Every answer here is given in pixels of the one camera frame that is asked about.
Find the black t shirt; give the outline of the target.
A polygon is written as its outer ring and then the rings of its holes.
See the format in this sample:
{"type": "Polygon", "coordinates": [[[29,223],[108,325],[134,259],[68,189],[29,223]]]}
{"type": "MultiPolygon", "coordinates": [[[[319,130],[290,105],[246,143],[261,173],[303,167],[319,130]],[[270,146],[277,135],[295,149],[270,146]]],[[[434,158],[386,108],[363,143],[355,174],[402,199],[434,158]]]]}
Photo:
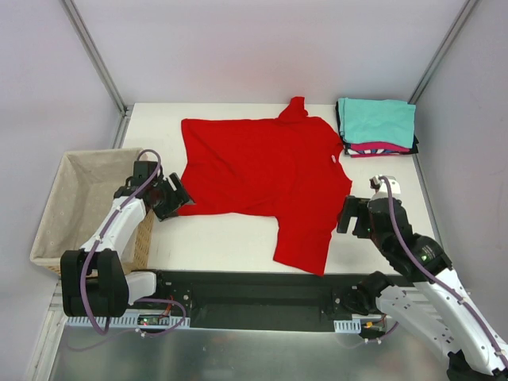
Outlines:
{"type": "MultiPolygon", "coordinates": [[[[335,105],[335,110],[336,110],[336,116],[337,116],[337,125],[338,125],[338,128],[339,128],[339,123],[338,123],[339,117],[338,117],[337,103],[338,103],[338,100],[337,100],[336,105],[335,105]]],[[[345,147],[347,142],[345,141],[344,138],[341,137],[340,132],[339,132],[339,137],[341,139],[342,144],[345,147]]],[[[416,137],[414,137],[414,143],[413,143],[413,146],[410,148],[410,154],[406,154],[406,155],[412,155],[412,154],[416,154],[416,153],[418,153],[418,139],[416,137]]]]}

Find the pink t shirt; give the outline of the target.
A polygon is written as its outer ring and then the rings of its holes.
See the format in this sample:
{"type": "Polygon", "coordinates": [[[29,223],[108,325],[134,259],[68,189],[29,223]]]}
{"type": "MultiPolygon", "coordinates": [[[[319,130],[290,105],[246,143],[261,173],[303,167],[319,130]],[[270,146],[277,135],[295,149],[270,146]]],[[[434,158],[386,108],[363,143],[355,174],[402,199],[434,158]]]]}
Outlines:
{"type": "Polygon", "coordinates": [[[372,156],[398,156],[410,154],[409,148],[397,146],[386,142],[370,142],[362,144],[349,144],[344,147],[347,155],[351,157],[372,156]]]}

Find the red t shirt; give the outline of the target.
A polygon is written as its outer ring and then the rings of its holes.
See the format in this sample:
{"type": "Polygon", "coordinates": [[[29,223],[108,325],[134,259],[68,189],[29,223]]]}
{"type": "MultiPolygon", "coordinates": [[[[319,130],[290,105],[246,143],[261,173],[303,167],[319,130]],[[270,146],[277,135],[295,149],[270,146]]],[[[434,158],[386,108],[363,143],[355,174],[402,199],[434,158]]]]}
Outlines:
{"type": "Polygon", "coordinates": [[[303,97],[275,118],[184,119],[182,183],[193,204],[181,216],[245,214],[278,222],[274,261],[322,276],[352,180],[341,140],[303,97]]]}

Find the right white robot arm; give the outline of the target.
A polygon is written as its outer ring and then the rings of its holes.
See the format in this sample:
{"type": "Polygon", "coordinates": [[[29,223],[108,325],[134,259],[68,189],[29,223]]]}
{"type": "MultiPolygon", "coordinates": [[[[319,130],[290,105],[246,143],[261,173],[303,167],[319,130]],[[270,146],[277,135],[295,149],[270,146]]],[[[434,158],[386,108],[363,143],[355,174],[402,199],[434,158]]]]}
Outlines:
{"type": "Polygon", "coordinates": [[[386,314],[428,345],[450,380],[505,380],[507,344],[468,298],[451,260],[431,237],[415,233],[399,200],[348,196],[337,231],[369,239],[404,280],[433,308],[414,303],[380,271],[341,296],[353,314],[386,314]]]}

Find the wicker basket with cloth liner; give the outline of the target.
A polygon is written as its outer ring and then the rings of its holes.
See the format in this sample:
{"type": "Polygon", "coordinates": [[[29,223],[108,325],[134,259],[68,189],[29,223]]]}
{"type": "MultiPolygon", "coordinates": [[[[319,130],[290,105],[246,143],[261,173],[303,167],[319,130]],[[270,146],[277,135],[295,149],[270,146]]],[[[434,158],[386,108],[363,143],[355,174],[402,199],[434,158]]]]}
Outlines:
{"type": "Polygon", "coordinates": [[[30,252],[33,264],[60,273],[60,257],[93,237],[110,212],[114,192],[133,174],[141,151],[121,148],[63,154],[30,252]]]}

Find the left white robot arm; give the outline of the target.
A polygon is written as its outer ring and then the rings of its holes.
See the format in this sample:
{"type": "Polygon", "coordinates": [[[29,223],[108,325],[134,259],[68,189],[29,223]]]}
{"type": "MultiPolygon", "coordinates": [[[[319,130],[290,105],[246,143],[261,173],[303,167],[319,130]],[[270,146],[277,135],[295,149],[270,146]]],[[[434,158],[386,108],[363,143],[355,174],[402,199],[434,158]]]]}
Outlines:
{"type": "Polygon", "coordinates": [[[166,178],[160,162],[136,160],[133,175],[114,193],[111,209],[93,236],[60,258],[64,313],[119,318],[139,299],[149,308],[162,307],[168,291],[156,274],[135,270],[126,275],[121,259],[150,212],[164,221],[190,202],[177,174],[166,178]]]}

